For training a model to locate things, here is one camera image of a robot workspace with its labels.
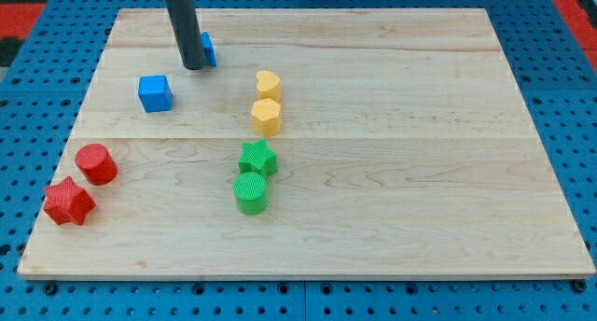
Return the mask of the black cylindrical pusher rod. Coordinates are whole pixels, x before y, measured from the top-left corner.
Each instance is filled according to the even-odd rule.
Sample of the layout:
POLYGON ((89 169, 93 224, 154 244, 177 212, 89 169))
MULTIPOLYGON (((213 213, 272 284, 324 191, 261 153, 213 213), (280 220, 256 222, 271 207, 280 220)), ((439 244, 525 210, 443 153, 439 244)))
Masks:
POLYGON ((200 70, 206 65, 194 0, 165 0, 183 66, 200 70))

